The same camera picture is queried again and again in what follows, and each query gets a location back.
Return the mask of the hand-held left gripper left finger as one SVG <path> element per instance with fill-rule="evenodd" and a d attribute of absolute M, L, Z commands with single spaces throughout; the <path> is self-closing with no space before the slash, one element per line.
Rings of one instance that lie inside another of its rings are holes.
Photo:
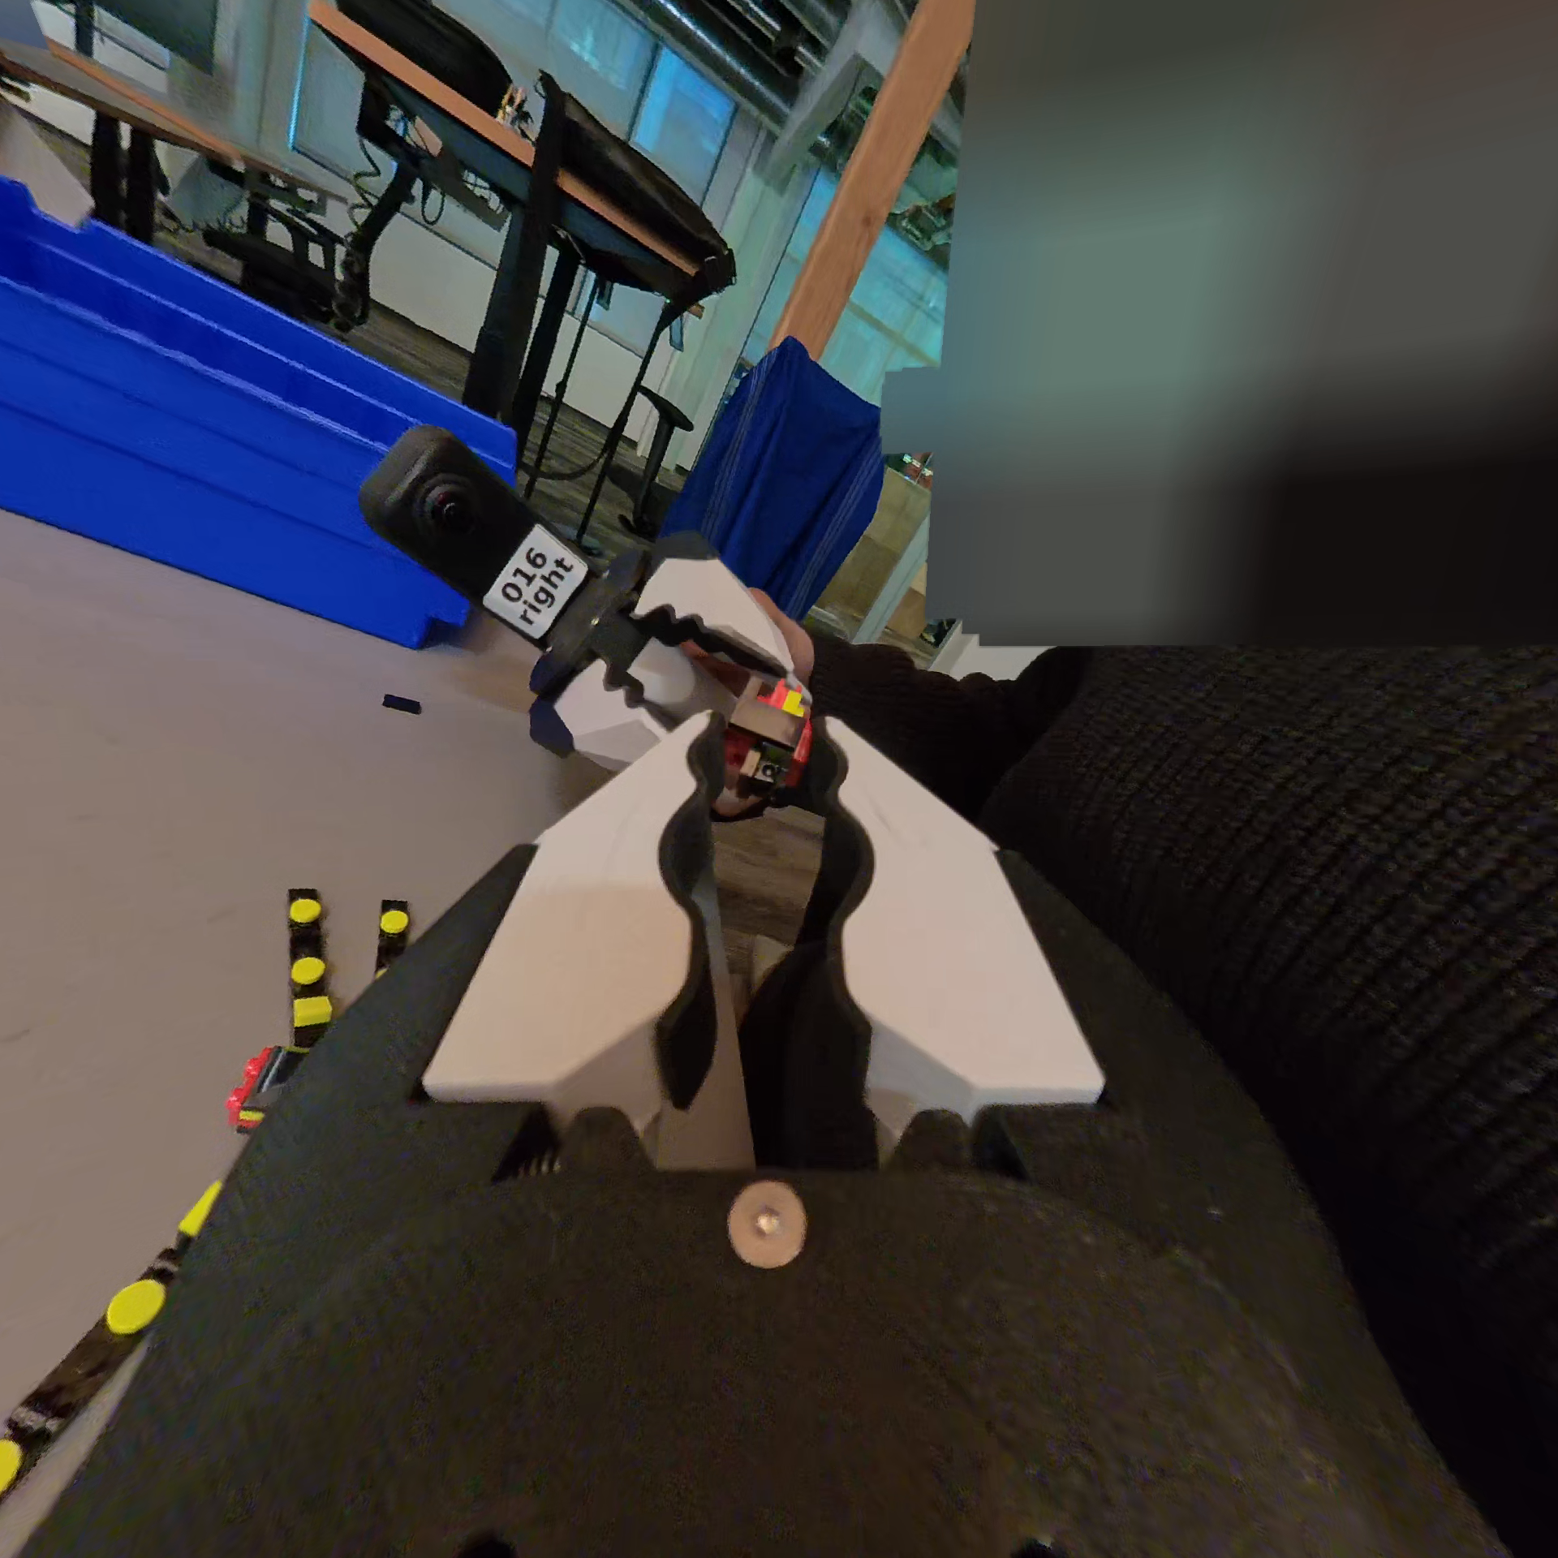
<path fill-rule="evenodd" d="M 540 835 L 421 1074 L 442 1104 L 687 1113 L 716 1052 L 713 876 L 726 720 L 696 714 Z"/>

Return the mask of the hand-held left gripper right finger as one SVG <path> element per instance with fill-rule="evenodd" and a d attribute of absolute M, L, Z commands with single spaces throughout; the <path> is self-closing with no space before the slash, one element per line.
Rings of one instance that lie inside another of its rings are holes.
<path fill-rule="evenodd" d="M 839 944 L 865 1019 L 865 1104 L 881 1141 L 943 1111 L 1093 1106 L 1104 1071 L 982 829 L 841 720 L 813 763 L 835 765 L 833 813 L 863 850 Z"/>

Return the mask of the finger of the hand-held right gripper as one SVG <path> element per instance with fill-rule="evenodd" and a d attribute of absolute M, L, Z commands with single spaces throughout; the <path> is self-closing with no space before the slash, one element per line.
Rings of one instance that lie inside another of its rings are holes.
<path fill-rule="evenodd" d="M 548 655 L 533 683 L 531 740 L 611 772 L 633 766 L 692 716 L 722 713 L 722 685 L 683 650 L 653 638 L 629 651 L 625 668 L 605 655 L 564 668 Z"/>
<path fill-rule="evenodd" d="M 783 633 L 716 557 L 650 555 L 633 624 L 648 635 L 633 663 L 638 709 L 813 703 Z"/>

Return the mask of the red yellow black lego model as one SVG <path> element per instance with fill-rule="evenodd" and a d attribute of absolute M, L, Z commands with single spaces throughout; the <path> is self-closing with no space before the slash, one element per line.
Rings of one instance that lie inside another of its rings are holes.
<path fill-rule="evenodd" d="M 792 679 L 753 676 L 727 720 L 727 789 L 739 802 L 755 804 L 800 787 L 811 746 L 807 690 Z"/>

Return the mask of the person's right hand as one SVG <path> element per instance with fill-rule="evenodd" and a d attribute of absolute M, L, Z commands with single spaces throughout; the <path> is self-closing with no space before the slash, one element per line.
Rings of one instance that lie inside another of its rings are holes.
<path fill-rule="evenodd" d="M 815 674 L 815 644 L 811 635 L 798 622 L 781 612 L 779 607 L 763 590 L 750 588 L 748 594 L 752 596 L 759 611 L 770 618 L 774 629 L 789 646 L 794 677 L 804 687 L 811 689 Z"/>

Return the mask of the blue fabric cover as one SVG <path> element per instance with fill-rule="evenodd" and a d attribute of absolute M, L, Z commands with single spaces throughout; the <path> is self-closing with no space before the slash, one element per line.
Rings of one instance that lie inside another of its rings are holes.
<path fill-rule="evenodd" d="M 883 420 L 787 338 L 715 420 L 661 538 L 696 533 L 750 588 L 804 620 L 870 527 Z"/>

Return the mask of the blue plastic bin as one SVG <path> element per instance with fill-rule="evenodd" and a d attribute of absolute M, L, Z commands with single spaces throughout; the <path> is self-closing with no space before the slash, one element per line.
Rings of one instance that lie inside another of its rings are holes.
<path fill-rule="evenodd" d="M 2 180 L 8 512 L 421 650 L 472 611 L 358 490 L 425 423 L 516 475 L 503 421 Z"/>

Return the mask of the wooden standing desk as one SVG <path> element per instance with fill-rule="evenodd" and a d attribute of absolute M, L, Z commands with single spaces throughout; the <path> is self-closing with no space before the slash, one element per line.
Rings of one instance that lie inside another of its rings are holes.
<path fill-rule="evenodd" d="M 360 134 L 394 173 L 345 242 L 332 297 L 340 331 L 360 323 L 373 251 L 418 186 L 449 199 L 472 173 L 507 214 L 494 288 L 460 392 L 481 416 L 529 440 L 574 277 L 661 299 L 655 345 L 674 321 L 735 282 L 735 253 L 709 216 L 653 162 L 607 130 L 549 75 L 540 76 L 538 128 L 527 138 L 472 102 L 368 25 L 373 4 L 310 4 L 312 34 L 364 76 Z"/>

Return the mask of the black bag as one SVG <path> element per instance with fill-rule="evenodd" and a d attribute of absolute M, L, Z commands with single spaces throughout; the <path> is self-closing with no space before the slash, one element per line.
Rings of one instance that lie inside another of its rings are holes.
<path fill-rule="evenodd" d="M 355 25 L 496 117 L 512 76 L 498 52 L 433 2 L 336 2 Z"/>

